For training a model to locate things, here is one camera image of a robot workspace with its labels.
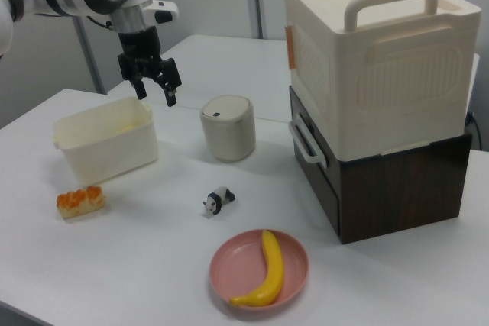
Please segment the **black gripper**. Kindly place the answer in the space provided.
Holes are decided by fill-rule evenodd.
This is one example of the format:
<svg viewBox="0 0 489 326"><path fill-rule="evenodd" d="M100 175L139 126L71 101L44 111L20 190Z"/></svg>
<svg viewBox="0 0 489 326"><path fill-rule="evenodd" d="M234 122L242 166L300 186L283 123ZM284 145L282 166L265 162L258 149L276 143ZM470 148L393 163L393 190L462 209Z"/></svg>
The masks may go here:
<svg viewBox="0 0 489 326"><path fill-rule="evenodd" d="M123 80L128 80L138 99L147 97L143 78L154 80L164 90L168 107L176 103L181 78L173 58L162 59L155 26L131 34L118 34L123 53L118 56Z"/></svg>

